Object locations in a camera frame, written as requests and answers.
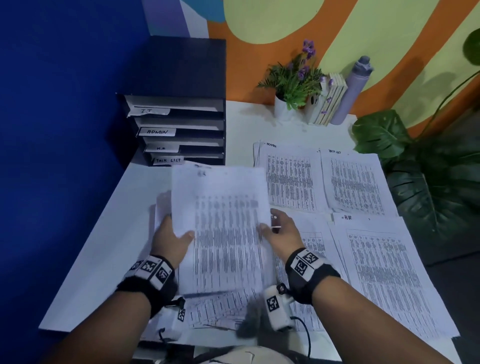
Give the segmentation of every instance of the hand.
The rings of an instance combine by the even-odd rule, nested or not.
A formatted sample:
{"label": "hand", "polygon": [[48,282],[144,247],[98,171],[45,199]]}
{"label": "hand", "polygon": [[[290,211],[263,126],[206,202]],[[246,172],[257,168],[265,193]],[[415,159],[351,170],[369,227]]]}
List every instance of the hand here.
{"label": "hand", "polygon": [[173,268],[177,269],[187,254],[188,246],[194,237],[195,233],[188,231],[182,237],[177,238],[173,233],[172,217],[167,215],[153,235],[150,255],[165,257]]}
{"label": "hand", "polygon": [[272,219],[272,226],[280,226],[280,231],[275,234],[267,225],[260,224],[260,232],[268,240],[275,254],[286,263],[294,251],[305,246],[291,217],[276,208],[272,208],[270,212],[276,217]]}

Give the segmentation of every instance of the black file organizer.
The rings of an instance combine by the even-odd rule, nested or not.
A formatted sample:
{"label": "black file organizer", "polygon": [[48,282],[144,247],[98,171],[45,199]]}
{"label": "black file organizer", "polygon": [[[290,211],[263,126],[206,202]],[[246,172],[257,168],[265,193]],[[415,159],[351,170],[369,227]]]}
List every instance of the black file organizer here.
{"label": "black file organizer", "polygon": [[[117,96],[149,165],[155,164],[155,158],[169,156],[183,156],[185,160],[210,165],[225,165],[225,40],[151,36],[132,60],[126,74],[124,86]],[[145,113],[128,116],[130,107],[126,96],[148,97],[150,100],[155,97],[167,100],[168,104],[194,103],[201,109],[172,107],[168,115]],[[212,103],[223,107],[216,108],[220,109],[218,111],[204,110],[203,103],[205,107]],[[148,129],[155,128],[175,128],[175,136],[165,136],[154,131],[145,134]],[[157,136],[159,143],[166,140],[178,141],[178,153],[152,152]],[[187,142],[187,145],[183,145],[182,141],[185,140],[194,145],[188,145]],[[195,145],[204,141],[209,146]]]}

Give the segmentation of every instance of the white pot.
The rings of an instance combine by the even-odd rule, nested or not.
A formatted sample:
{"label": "white pot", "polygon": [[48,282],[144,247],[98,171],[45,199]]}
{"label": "white pot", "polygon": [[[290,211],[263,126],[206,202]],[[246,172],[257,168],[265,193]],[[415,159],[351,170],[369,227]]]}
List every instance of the white pot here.
{"label": "white pot", "polygon": [[288,118],[289,116],[295,114],[295,110],[287,109],[287,103],[285,101],[280,100],[276,95],[275,95],[275,105],[274,105],[274,110],[273,110],[273,115],[275,116],[276,119],[285,119]]}

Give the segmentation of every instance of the gray water bottle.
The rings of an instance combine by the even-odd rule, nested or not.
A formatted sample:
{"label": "gray water bottle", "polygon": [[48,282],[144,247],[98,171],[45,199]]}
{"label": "gray water bottle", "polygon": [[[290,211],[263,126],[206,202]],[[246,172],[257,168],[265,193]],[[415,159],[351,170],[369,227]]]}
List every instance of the gray water bottle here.
{"label": "gray water bottle", "polygon": [[345,79],[348,89],[343,95],[335,115],[330,120],[330,124],[340,125],[343,123],[343,120],[345,120],[347,114],[350,112],[353,103],[368,82],[372,71],[373,67],[370,64],[370,57],[361,56],[360,59],[355,62],[352,71]]}

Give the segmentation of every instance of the wall mural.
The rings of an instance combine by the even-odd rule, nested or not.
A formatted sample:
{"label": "wall mural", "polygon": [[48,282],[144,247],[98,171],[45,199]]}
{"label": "wall mural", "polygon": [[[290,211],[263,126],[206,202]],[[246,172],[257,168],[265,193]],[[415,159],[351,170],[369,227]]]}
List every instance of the wall mural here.
{"label": "wall mural", "polygon": [[[357,116],[394,108],[412,135],[442,99],[478,70],[462,55],[480,26],[479,0],[143,0],[150,34],[227,40],[227,99],[273,104],[255,88],[269,64],[315,41],[325,73],[345,76],[361,55],[375,71],[353,106]],[[480,93],[480,77],[456,92],[436,128]]]}

